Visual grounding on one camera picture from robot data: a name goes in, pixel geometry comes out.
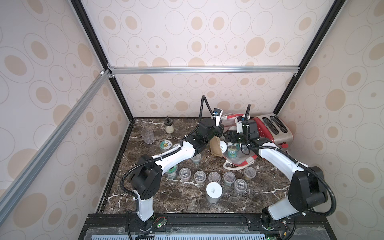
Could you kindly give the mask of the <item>wide jar purple flower label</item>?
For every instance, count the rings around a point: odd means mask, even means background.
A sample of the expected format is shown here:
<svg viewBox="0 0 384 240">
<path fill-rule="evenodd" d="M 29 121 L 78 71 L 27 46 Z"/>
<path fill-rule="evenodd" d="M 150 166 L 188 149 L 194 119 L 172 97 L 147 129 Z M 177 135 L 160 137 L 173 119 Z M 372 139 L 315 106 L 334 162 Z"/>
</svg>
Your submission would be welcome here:
<svg viewBox="0 0 384 240">
<path fill-rule="evenodd" d="M 167 178 L 168 179 L 174 179 L 176 176 L 177 176 L 177 170 L 178 170 L 178 166 L 175 165 L 173 167 L 171 167 L 167 172 Z"/>
</svg>

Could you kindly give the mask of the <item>seed jar sunflower label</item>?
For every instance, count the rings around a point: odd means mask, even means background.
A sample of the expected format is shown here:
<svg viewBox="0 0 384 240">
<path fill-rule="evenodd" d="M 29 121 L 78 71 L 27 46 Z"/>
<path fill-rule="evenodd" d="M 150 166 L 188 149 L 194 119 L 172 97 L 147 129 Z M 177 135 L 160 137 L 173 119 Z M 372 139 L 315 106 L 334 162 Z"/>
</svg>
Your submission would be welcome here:
<svg viewBox="0 0 384 240">
<path fill-rule="evenodd" d="M 170 140 L 163 140 L 160 142 L 159 147 L 160 147 L 160 150 L 162 152 L 166 152 L 166 151 L 172 149 L 173 143 Z"/>
</svg>

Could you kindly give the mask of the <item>seed jar yellow label back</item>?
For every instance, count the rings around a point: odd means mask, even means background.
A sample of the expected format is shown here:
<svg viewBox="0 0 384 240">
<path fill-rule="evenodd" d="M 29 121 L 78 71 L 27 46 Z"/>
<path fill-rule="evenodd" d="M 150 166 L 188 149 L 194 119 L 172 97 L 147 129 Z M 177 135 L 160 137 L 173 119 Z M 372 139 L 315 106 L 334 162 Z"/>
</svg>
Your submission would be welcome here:
<svg viewBox="0 0 384 240">
<path fill-rule="evenodd" d="M 257 175 L 256 170 L 254 168 L 252 168 L 252 167 L 244 168 L 243 173 L 244 173 L 245 180 L 248 180 L 248 181 L 254 179 L 256 177 L 256 175 Z"/>
</svg>

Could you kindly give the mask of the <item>wide jar dark lid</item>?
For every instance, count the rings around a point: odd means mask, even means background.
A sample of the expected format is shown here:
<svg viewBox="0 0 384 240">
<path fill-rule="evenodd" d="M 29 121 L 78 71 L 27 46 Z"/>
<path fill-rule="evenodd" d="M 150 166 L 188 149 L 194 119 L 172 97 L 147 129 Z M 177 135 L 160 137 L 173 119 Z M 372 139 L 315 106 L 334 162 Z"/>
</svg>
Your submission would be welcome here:
<svg viewBox="0 0 384 240">
<path fill-rule="evenodd" d="M 206 197 L 209 203 L 216 204 L 223 194 L 222 186 L 217 182 L 211 182 L 206 187 Z"/>
</svg>

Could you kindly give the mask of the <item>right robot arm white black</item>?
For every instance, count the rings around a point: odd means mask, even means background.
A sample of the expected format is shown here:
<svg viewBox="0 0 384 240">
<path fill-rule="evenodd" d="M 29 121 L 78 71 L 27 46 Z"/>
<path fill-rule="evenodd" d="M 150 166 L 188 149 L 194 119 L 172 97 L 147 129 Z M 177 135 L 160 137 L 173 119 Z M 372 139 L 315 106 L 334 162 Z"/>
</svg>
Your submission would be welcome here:
<svg viewBox="0 0 384 240">
<path fill-rule="evenodd" d="M 277 115 L 250 117 L 250 113 L 245 112 L 224 116 L 222 120 L 228 143 L 246 147 L 253 158 L 267 160 L 291 182 L 284 199 L 263 209 L 261 219 L 265 228 L 306 212 L 328 217 L 336 211 L 337 199 L 326 183 L 323 171 L 319 167 L 309 167 L 288 154 L 293 133 Z"/>
</svg>

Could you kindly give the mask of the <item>red burlap canvas bag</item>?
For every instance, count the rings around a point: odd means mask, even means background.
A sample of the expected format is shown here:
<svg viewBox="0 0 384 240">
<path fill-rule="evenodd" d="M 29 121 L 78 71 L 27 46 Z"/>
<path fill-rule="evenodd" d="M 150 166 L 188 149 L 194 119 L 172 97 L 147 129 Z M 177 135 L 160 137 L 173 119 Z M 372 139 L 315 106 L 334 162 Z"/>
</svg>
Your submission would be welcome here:
<svg viewBox="0 0 384 240">
<path fill-rule="evenodd" d="M 244 115 L 242 114 L 236 113 L 223 115 L 221 120 L 222 124 L 224 125 L 224 133 L 228 130 L 234 130 L 236 127 L 236 121 L 238 121 L 238 118 L 241 119 L 243 116 Z M 245 145 L 241 145 L 239 143 L 232 144 L 230 142 L 227 142 L 224 137 L 224 133 L 220 138 L 214 137 L 209 143 L 212 155 L 225 159 L 223 168 L 228 171 L 239 171 L 254 164 L 255 159 L 258 156 L 256 154 L 251 154 Z M 227 152 L 225 152 L 224 154 L 221 152 L 220 140 L 225 141 L 228 147 L 231 145 L 237 146 L 239 151 L 238 157 L 236 159 L 229 159 L 227 157 Z"/>
</svg>

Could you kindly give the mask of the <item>seed jar green label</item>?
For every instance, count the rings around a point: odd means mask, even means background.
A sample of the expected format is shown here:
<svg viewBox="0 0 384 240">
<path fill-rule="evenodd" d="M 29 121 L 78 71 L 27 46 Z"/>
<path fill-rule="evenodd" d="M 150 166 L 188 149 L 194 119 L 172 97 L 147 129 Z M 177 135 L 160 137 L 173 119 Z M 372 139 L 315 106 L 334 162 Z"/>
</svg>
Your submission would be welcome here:
<svg viewBox="0 0 384 240">
<path fill-rule="evenodd" d="M 191 158 L 193 164 L 195 164 L 195 165 L 198 165 L 200 163 L 201 159 L 202 159 L 201 154 L 197 154 L 196 156 Z"/>
</svg>

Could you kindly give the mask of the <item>small jar red label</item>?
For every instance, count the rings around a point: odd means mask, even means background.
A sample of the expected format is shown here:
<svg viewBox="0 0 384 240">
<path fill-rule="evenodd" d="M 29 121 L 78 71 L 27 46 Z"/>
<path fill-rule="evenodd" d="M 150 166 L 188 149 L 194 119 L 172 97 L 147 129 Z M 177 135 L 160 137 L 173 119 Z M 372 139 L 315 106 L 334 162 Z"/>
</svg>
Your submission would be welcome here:
<svg viewBox="0 0 384 240">
<path fill-rule="evenodd" d="M 182 168 L 179 171 L 179 176 L 183 182 L 189 181 L 192 177 L 192 172 L 189 168 Z"/>
</svg>

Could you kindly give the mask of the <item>seed jar red label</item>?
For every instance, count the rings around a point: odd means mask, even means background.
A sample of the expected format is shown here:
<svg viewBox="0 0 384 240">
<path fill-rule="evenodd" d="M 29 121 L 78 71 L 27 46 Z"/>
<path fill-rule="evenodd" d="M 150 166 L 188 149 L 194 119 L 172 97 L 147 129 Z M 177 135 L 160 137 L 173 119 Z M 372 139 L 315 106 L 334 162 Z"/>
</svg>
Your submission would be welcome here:
<svg viewBox="0 0 384 240">
<path fill-rule="evenodd" d="M 225 172 L 223 174 L 223 181 L 226 186 L 231 186 L 236 181 L 236 176 L 233 172 Z"/>
</svg>

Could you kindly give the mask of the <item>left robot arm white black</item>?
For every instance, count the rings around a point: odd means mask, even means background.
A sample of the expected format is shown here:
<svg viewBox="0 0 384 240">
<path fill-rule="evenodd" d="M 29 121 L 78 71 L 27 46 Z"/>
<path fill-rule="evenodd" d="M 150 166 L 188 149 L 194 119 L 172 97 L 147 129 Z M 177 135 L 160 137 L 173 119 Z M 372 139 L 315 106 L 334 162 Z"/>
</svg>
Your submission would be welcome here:
<svg viewBox="0 0 384 240">
<path fill-rule="evenodd" d="M 142 155 L 137 164 L 122 176 L 120 188 L 134 197 L 137 219 L 145 223 L 153 217 L 153 197 L 167 171 L 200 154 L 213 138 L 223 134 L 221 116 L 222 110 L 212 109 L 207 98 L 202 96 L 197 126 L 182 138 L 180 146 L 152 157 Z"/>
</svg>

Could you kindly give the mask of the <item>seed jar orange label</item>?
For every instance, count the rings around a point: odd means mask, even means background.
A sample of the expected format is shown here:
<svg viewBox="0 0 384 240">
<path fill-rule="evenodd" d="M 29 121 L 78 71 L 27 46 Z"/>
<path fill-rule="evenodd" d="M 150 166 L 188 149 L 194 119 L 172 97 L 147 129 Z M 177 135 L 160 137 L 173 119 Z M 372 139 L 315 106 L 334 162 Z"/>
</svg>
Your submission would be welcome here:
<svg viewBox="0 0 384 240">
<path fill-rule="evenodd" d="M 195 174 L 194 174 L 194 179 L 195 179 L 195 182 L 198 184 L 198 185 L 202 185 L 205 183 L 206 179 L 207 179 L 207 176 L 205 174 L 205 172 L 203 171 L 197 171 Z"/>
</svg>

